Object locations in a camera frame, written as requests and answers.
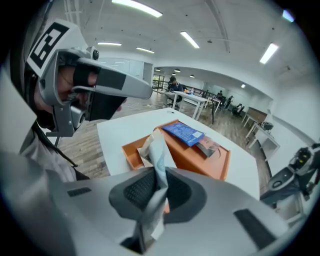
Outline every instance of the small box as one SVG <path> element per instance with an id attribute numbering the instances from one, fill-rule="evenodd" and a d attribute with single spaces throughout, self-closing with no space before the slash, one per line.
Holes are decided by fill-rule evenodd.
<path id="1" fill-rule="evenodd" d="M 179 120 L 174 120 L 154 128 L 159 128 L 163 133 L 165 143 L 170 150 L 176 167 L 224 181 L 228 173 L 231 152 L 220 146 L 212 156 L 206 157 L 196 145 L 188 146 L 179 138 L 162 129 L 164 126 L 178 122 Z M 143 146 L 148 137 L 149 135 L 122 147 L 125 158 L 132 170 L 137 170 L 144 166 L 137 149 Z"/>

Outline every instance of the railing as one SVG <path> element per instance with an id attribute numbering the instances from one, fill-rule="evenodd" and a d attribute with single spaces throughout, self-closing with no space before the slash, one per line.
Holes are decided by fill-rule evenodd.
<path id="1" fill-rule="evenodd" d="M 159 90 L 165 91 L 168 89 L 168 82 L 153 80 L 152 81 L 152 88 L 157 91 L 159 91 Z M 191 86 L 187 86 L 187 85 L 185 85 L 185 88 L 187 88 L 189 91 L 193 88 L 194 89 L 193 94 L 196 96 L 202 97 L 202 98 L 208 98 L 208 97 L 215 98 L 217 96 L 216 94 L 213 94 L 213 93 L 205 91 L 205 90 L 201 90 L 199 88 L 195 88 L 195 87 L 191 87 Z"/>

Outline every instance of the crumpled plastic bag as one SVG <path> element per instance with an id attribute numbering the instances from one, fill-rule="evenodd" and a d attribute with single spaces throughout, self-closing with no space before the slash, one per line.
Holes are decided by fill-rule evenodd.
<path id="1" fill-rule="evenodd" d="M 148 205 L 146 212 L 153 212 L 148 216 L 148 222 L 143 224 L 143 237 L 145 240 L 153 238 L 157 240 L 164 231 L 163 213 L 168 200 L 166 199 L 168 181 L 166 175 L 167 167 L 176 167 L 176 164 L 170 154 L 164 135 L 159 129 L 156 129 L 146 139 L 142 148 L 138 149 L 145 167 L 154 166 L 156 181 L 158 187 Z"/>

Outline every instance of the fluorescent light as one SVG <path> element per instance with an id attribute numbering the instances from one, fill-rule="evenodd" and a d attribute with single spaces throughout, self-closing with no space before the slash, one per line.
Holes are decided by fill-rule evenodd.
<path id="1" fill-rule="evenodd" d="M 116 42 L 98 42 L 98 45 L 102 45 L 102 46 L 121 46 L 121 43 L 116 43 Z"/>
<path id="2" fill-rule="evenodd" d="M 143 48 L 140 48 L 140 47 L 137 47 L 138 50 L 141 50 L 141 51 L 145 51 L 147 53 L 150 53 L 150 54 L 154 54 L 155 52 L 152 51 L 152 50 L 147 50 L 147 49 L 143 49 Z"/>
<path id="3" fill-rule="evenodd" d="M 295 18 L 292 17 L 292 15 L 287 10 L 283 10 L 282 17 L 284 17 L 286 20 L 290 22 L 294 22 L 295 20 Z"/>
<path id="4" fill-rule="evenodd" d="M 135 9 L 138 9 L 140 11 L 143 11 L 147 14 L 151 14 L 157 18 L 159 18 L 160 16 L 162 16 L 162 13 L 150 8 L 149 6 L 146 6 L 142 3 L 136 2 L 136 1 L 132 1 L 132 0 L 112 0 L 112 3 L 115 4 L 121 4 L 121 5 L 125 5 L 125 6 L 129 6 Z"/>
<path id="5" fill-rule="evenodd" d="M 266 62 L 271 58 L 271 56 L 276 52 L 279 47 L 274 43 L 270 43 L 268 49 L 265 51 L 264 55 L 260 59 L 260 62 L 266 64 Z"/>
<path id="6" fill-rule="evenodd" d="M 200 48 L 199 45 L 197 45 L 197 43 L 191 38 L 191 36 L 187 34 L 187 32 L 182 31 L 180 34 L 183 35 L 184 38 L 187 39 L 194 48 Z"/>

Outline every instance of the white table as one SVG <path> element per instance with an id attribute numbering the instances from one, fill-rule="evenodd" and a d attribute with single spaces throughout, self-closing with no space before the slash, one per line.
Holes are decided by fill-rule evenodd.
<path id="1" fill-rule="evenodd" d="M 193 94 L 186 94 L 186 93 L 184 93 L 182 91 L 174 91 L 174 93 L 175 93 L 175 95 L 174 95 L 172 108 L 173 109 L 175 108 L 178 96 L 182 97 L 182 100 L 181 100 L 181 103 L 180 103 L 180 107 L 179 107 L 179 111 L 181 110 L 182 103 L 184 102 L 184 98 L 192 100 L 192 101 L 195 101 L 195 102 L 197 102 L 197 104 L 196 104 L 196 107 L 195 107 L 195 110 L 194 110 L 192 118 L 195 119 L 195 117 L 196 117 L 195 120 L 198 120 L 199 116 L 201 114 L 201 111 L 204 108 L 204 104 L 205 104 L 205 102 L 207 102 L 207 99 L 199 97 L 199 96 L 195 96 Z"/>
<path id="2" fill-rule="evenodd" d="M 256 159 L 220 133 L 172 108 L 133 114 L 96 125 L 102 153 L 110 175 L 131 171 L 122 146 L 151 134 L 156 126 L 176 119 L 206 133 L 215 142 L 230 150 L 229 169 L 225 181 L 259 200 L 260 188 Z"/>
<path id="3" fill-rule="evenodd" d="M 215 109 L 215 113 L 217 112 L 217 110 L 218 110 L 218 108 L 219 108 L 219 105 L 220 105 L 220 103 L 221 103 L 221 100 L 219 100 L 219 99 L 217 99 L 217 98 L 212 98 L 212 97 L 209 97 L 208 98 L 208 100 L 207 100 L 207 102 L 206 102 L 206 104 L 205 104 L 205 106 L 204 106 L 204 108 L 206 108 L 207 107 L 207 105 L 208 105 L 208 103 L 209 102 L 212 102 L 212 101 L 215 101 L 215 102 L 218 102 L 218 106 L 216 106 L 216 109 Z"/>
<path id="4" fill-rule="evenodd" d="M 248 118 L 247 118 L 247 120 L 245 121 L 243 127 L 246 126 L 246 124 L 248 123 L 249 119 L 251 119 L 251 120 L 254 121 L 255 123 L 259 123 L 254 117 L 252 117 L 251 115 L 249 115 L 249 114 L 247 114 L 247 113 L 244 115 L 244 118 L 242 119 L 242 122 L 241 122 L 241 123 L 243 123 L 243 121 L 246 119 L 246 117 L 248 117 Z"/>
<path id="5" fill-rule="evenodd" d="M 252 126 L 252 128 L 250 129 L 250 131 L 248 132 L 248 134 L 245 136 L 246 138 L 249 137 L 249 135 L 255 130 L 258 129 L 260 132 L 262 132 L 265 136 L 267 136 L 267 138 L 275 145 L 274 150 L 271 152 L 271 154 L 269 154 L 268 156 L 266 155 L 266 158 L 264 161 L 268 161 L 270 160 L 270 158 L 276 153 L 276 151 L 280 148 L 280 145 L 276 142 L 275 138 L 271 136 L 271 134 L 269 134 L 266 130 L 264 130 L 260 125 L 258 125 L 257 123 L 254 123 L 254 125 Z M 254 140 L 251 142 L 251 144 L 249 145 L 249 149 L 253 146 L 253 144 L 256 143 L 258 137 L 255 136 Z"/>

